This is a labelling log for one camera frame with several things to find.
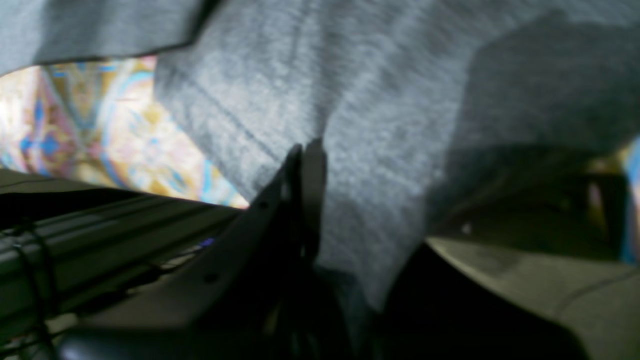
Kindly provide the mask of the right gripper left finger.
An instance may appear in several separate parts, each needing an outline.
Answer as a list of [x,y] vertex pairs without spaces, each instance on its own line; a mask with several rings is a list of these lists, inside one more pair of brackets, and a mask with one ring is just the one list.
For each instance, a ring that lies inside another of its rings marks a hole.
[[214,242],[159,285],[87,319],[58,347],[62,360],[259,360],[263,328],[300,245],[291,224],[303,148]]

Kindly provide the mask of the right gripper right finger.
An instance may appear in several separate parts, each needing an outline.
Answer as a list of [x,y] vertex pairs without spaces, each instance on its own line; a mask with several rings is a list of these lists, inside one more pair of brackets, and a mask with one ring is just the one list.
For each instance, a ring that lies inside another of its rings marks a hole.
[[313,261],[318,255],[322,232],[323,201],[327,184],[327,155],[321,138],[314,139],[302,154],[302,218],[305,255]]

